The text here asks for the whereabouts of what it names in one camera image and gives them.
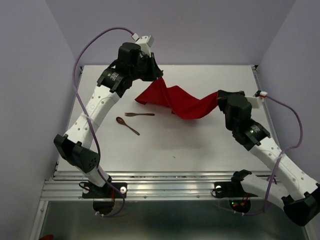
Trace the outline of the red cloth napkin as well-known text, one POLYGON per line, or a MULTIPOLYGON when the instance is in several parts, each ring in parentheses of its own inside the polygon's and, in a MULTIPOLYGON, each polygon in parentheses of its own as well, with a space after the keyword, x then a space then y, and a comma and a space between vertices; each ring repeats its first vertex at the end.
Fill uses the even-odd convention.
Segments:
POLYGON ((218 92, 198 99, 178 85, 167 87, 161 77, 153 81, 135 98, 139 104, 157 105, 169 108, 171 113, 183 120, 201 119, 218 106, 218 92))

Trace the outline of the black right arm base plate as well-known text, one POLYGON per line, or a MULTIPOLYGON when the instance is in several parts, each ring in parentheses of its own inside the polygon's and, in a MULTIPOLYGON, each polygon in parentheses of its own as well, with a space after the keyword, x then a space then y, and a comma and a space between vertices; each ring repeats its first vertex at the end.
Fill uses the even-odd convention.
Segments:
POLYGON ((247 194, 249 197, 257 197, 252 193, 244 191, 242 185, 238 182, 232 181, 216 181, 213 183, 214 187, 211 190, 211 195, 215 198, 242 198, 247 194))

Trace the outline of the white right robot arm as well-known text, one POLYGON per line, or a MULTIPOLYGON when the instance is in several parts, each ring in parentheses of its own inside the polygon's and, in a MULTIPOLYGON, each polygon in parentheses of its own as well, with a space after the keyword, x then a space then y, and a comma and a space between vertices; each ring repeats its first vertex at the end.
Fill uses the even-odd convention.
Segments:
POLYGON ((229 205, 235 214, 249 215, 246 203, 251 196, 264 199, 262 212, 269 204, 282 209, 296 225, 306 226, 320 213, 320 184, 304 173, 282 150, 267 129, 252 119, 252 110, 261 107, 268 94, 257 91, 246 96, 243 91, 217 92, 217 104, 225 117, 225 127, 249 153, 271 170, 263 180, 249 170, 236 171, 230 181, 215 182, 211 195, 217 199, 235 199, 229 205))

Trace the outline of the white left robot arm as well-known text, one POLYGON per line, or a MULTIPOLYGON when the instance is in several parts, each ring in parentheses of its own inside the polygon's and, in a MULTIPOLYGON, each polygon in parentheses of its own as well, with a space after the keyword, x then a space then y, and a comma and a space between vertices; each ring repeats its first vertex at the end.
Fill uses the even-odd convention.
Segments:
POLYGON ((60 156, 94 184, 94 191, 100 197, 111 193, 111 184, 108 182, 110 176, 100 166, 100 151, 90 149, 97 141, 97 130, 133 81, 153 82, 162 76, 151 52, 151 44, 145 38, 135 43, 123 43, 117 59, 99 76, 89 102, 81 106, 81 115, 64 135, 57 134, 54 138, 60 156))

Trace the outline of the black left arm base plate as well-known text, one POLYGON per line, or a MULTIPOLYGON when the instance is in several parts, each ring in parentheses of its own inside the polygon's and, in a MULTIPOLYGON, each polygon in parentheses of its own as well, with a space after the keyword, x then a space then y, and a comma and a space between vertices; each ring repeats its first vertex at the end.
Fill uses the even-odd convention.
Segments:
MULTIPOLYGON (((126 198, 128 184, 126 182, 112 182, 111 183, 120 193, 126 198)), ((79 187, 82 188, 83 199, 121 199, 119 192, 114 190, 109 185, 105 184, 103 187, 98 187, 89 181, 81 181, 79 187)))

